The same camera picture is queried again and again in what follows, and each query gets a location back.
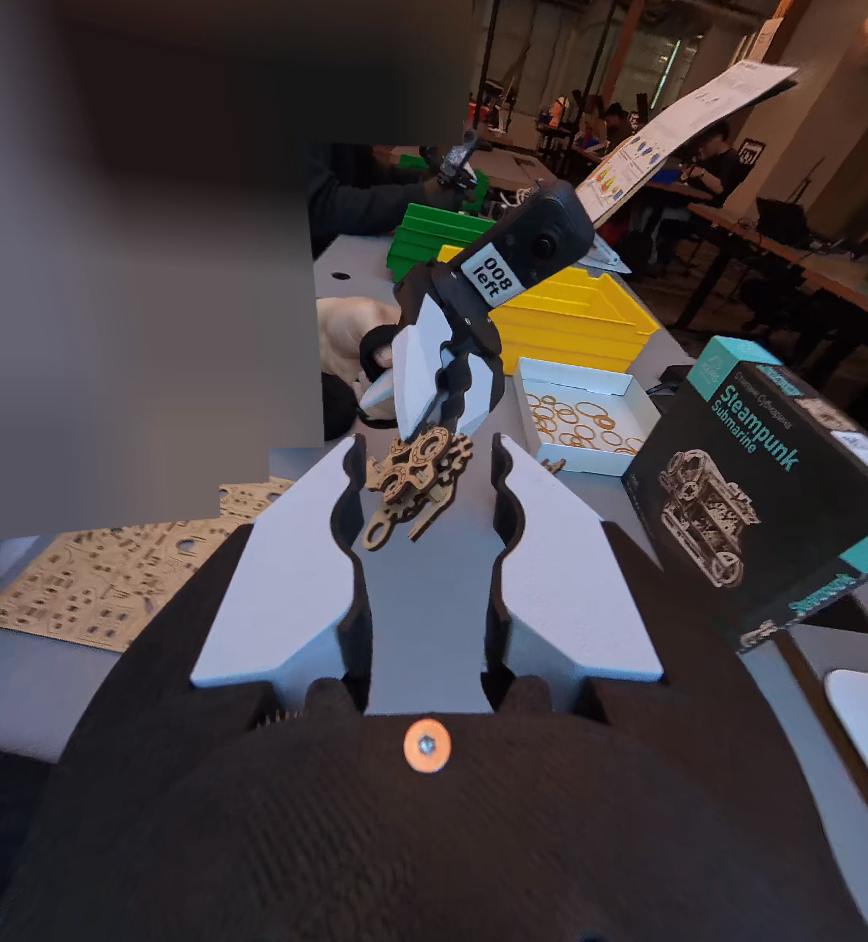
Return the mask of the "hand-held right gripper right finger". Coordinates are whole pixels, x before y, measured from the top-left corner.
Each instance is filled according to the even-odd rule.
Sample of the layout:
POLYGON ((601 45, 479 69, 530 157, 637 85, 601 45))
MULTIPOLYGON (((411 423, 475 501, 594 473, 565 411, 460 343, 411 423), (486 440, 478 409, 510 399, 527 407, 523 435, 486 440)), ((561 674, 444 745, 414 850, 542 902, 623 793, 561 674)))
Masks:
POLYGON ((654 683, 661 661, 600 515, 509 436, 491 442, 492 524, 503 542, 487 602, 482 686, 498 710, 538 677, 570 713, 591 678, 654 683))

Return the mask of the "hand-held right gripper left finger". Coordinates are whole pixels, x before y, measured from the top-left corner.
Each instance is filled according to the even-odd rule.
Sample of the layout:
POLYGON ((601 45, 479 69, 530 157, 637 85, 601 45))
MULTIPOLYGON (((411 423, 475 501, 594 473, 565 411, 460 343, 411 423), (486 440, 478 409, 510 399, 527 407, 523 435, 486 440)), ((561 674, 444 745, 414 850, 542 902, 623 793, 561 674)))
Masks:
POLYGON ((360 559, 366 442, 340 441, 261 513, 191 673, 197 688, 266 682, 302 709, 310 685, 342 680, 359 712, 372 671, 360 559))

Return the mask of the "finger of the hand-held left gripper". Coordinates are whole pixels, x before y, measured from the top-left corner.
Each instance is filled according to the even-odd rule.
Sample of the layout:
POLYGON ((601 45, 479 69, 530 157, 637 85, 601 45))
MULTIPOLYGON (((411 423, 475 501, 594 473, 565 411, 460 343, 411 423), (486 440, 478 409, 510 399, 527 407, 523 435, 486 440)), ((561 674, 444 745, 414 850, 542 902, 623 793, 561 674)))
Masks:
POLYGON ((474 352, 459 354, 441 371, 444 398, 440 403, 440 427, 452 434, 472 436, 486 421, 505 391, 505 375, 499 356, 474 352))
POLYGON ((414 323, 393 338, 393 399, 402 441, 411 441, 428 420, 439 395, 442 349, 451 340, 451 326, 430 295, 421 302, 414 323))

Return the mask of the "wooden three-ring plate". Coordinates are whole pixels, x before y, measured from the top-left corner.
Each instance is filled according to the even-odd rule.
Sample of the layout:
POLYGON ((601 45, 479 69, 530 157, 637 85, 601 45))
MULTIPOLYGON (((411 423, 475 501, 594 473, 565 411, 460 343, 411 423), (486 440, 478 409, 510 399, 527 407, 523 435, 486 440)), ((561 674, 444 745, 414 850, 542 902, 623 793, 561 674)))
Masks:
POLYGON ((387 457, 379 461, 371 458, 366 464, 366 488, 377 492, 383 500, 392 502, 401 497, 408 484, 420 491, 430 487, 430 465, 451 445, 457 434, 444 428, 433 428, 409 444, 394 439, 387 457))

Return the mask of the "wooden gear assembly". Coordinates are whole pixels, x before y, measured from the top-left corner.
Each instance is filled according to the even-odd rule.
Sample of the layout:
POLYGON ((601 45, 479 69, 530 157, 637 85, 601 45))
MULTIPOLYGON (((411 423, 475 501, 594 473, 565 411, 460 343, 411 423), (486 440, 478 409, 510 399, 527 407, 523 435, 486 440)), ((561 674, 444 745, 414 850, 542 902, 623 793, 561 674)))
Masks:
POLYGON ((451 445, 430 467, 432 480, 425 491, 408 484, 397 500, 383 500, 366 525, 362 545, 369 551, 381 549, 399 524, 410 523, 408 538, 415 542, 453 504, 459 478, 473 457, 473 441, 457 435, 451 445))

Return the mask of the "person's left hand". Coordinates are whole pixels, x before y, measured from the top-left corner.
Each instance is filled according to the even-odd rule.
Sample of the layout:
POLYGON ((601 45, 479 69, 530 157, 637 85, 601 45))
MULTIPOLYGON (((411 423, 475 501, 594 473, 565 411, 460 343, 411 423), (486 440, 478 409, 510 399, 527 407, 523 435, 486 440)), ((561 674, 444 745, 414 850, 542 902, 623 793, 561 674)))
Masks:
POLYGON ((348 385, 361 372, 359 347, 364 336, 383 325, 398 325, 395 304, 365 297, 316 300, 321 371, 348 385))

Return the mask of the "yellow bin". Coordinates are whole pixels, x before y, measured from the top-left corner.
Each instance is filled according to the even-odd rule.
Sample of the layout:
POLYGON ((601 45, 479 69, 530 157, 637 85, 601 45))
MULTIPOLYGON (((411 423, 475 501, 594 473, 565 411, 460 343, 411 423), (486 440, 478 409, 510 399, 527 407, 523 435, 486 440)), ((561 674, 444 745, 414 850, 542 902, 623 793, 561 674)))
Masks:
POLYGON ((492 313, 504 373, 541 360, 625 373, 661 325, 608 274, 569 267, 492 313))

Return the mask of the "green bin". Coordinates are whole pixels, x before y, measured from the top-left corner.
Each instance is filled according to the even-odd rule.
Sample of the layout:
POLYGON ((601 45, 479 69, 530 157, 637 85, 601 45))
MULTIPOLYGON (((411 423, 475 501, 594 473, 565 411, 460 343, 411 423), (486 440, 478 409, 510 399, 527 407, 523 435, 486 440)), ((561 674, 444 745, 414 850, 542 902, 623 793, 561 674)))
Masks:
POLYGON ((386 257, 393 282, 401 281, 415 265, 436 259, 443 245, 462 250, 493 225, 487 218, 410 204, 386 257))

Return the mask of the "white cardboard box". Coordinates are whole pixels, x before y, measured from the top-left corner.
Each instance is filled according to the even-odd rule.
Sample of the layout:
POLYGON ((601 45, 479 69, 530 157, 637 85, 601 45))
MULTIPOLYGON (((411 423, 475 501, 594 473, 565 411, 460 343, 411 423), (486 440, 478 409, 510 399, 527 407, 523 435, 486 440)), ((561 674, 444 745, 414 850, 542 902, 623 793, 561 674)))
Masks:
POLYGON ((600 403, 620 423, 626 422, 633 429, 627 434, 640 436, 644 441, 660 418, 644 389, 625 373, 522 358, 511 383, 521 412, 526 450, 539 462, 544 458, 553 461, 564 458, 565 470, 571 472, 621 477, 635 455, 541 445, 527 412, 526 393, 553 394, 571 404, 585 400, 600 403))

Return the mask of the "pile of rubber bands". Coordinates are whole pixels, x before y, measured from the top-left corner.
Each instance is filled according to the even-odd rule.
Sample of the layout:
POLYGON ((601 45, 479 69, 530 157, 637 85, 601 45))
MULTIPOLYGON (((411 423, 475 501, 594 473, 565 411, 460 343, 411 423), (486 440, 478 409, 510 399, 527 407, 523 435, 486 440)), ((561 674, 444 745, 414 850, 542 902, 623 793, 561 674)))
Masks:
POLYGON ((600 403, 585 400, 571 404, 553 394, 532 393, 525 394, 525 402, 541 445, 635 455, 644 443, 644 438, 627 434, 633 429, 600 403))

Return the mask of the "white instruction sign holder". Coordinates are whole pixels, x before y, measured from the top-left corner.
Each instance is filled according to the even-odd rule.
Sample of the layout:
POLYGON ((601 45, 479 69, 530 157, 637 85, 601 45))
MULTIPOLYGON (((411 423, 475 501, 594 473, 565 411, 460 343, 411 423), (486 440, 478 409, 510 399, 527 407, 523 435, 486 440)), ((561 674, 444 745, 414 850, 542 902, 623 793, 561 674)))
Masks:
POLYGON ((677 100, 604 157, 576 193, 598 228, 678 148, 735 112, 795 85, 795 67, 742 60, 677 100))

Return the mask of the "black model kit box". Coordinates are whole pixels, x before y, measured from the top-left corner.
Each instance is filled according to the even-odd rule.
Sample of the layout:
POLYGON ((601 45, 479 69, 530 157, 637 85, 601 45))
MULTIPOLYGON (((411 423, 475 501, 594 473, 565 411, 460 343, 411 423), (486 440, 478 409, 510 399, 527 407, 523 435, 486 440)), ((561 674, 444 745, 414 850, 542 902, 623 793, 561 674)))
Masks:
POLYGON ((708 342, 622 483, 739 653, 868 580, 868 433, 753 341, 708 342))

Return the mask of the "laser-cut wooden parts sheet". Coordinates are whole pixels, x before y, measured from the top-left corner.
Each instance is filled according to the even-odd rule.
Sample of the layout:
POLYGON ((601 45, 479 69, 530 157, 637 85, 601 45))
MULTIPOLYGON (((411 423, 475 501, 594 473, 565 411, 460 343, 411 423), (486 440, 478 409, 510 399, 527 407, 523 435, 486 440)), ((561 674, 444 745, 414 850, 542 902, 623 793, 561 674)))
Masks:
POLYGON ((60 535, 0 593, 0 628, 121 654, 242 524, 292 485, 224 485, 219 516, 60 535))

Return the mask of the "black laptop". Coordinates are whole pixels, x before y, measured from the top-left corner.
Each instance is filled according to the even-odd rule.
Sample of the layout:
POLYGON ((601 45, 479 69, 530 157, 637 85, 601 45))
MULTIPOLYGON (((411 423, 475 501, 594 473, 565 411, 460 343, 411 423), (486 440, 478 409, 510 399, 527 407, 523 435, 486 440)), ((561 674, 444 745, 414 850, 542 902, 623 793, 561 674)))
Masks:
POLYGON ((763 237, 781 245, 804 249, 810 247, 815 236, 811 232, 803 206, 764 197, 756 197, 758 219, 755 230, 763 237))

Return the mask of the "long wooden table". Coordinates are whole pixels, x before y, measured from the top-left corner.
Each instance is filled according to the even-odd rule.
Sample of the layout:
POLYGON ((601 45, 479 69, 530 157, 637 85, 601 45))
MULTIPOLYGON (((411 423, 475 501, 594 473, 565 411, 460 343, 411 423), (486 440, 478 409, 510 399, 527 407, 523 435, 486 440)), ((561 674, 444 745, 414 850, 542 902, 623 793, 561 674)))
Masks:
POLYGON ((711 226, 737 237, 752 249, 771 253, 803 271, 803 278, 814 288, 827 290, 868 313, 868 268, 844 257, 810 253, 794 249, 760 235, 743 225, 733 213, 713 207, 690 204, 687 209, 711 226))

